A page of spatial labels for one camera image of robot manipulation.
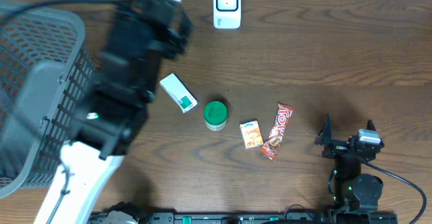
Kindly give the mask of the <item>red Top candy bar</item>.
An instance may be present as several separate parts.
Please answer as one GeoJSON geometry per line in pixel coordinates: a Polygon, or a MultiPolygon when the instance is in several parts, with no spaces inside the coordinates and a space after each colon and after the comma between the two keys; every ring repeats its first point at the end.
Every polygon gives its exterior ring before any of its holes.
{"type": "Polygon", "coordinates": [[[275,120],[269,132],[269,135],[261,147],[261,152],[274,161],[279,152],[286,126],[294,112],[290,105],[278,102],[275,120]]]}

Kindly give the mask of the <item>orange juice carton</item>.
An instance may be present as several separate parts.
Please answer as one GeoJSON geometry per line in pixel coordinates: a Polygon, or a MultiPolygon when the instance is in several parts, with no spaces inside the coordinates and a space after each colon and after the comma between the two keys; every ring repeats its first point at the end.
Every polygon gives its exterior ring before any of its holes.
{"type": "Polygon", "coordinates": [[[246,149],[263,145],[263,137],[257,120],[241,123],[240,131],[246,149]]]}

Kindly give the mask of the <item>white green medicine box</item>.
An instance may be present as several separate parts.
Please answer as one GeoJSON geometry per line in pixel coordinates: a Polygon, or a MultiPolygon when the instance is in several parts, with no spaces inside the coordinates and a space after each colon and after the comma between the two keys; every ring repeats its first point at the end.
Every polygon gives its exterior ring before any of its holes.
{"type": "Polygon", "coordinates": [[[174,73],[162,79],[159,84],[182,110],[182,113],[187,113],[197,106],[197,99],[174,73]]]}

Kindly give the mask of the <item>green lidded jar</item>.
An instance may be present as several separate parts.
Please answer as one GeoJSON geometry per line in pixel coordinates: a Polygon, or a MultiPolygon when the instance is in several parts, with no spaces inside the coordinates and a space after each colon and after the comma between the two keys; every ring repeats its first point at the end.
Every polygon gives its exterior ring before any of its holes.
{"type": "Polygon", "coordinates": [[[203,113],[205,125],[212,131],[222,130],[227,122],[227,107],[220,101],[211,101],[203,113]]]}

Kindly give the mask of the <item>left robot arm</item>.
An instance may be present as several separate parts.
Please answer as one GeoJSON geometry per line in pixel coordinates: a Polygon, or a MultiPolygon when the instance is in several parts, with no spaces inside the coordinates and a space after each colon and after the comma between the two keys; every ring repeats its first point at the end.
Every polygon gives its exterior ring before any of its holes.
{"type": "Polygon", "coordinates": [[[163,59],[174,59],[188,44],[193,25],[182,0],[117,1],[114,23],[101,51],[101,69],[78,101],[69,140],[37,223],[85,223],[105,184],[121,165],[145,124],[155,99],[163,59]]]}

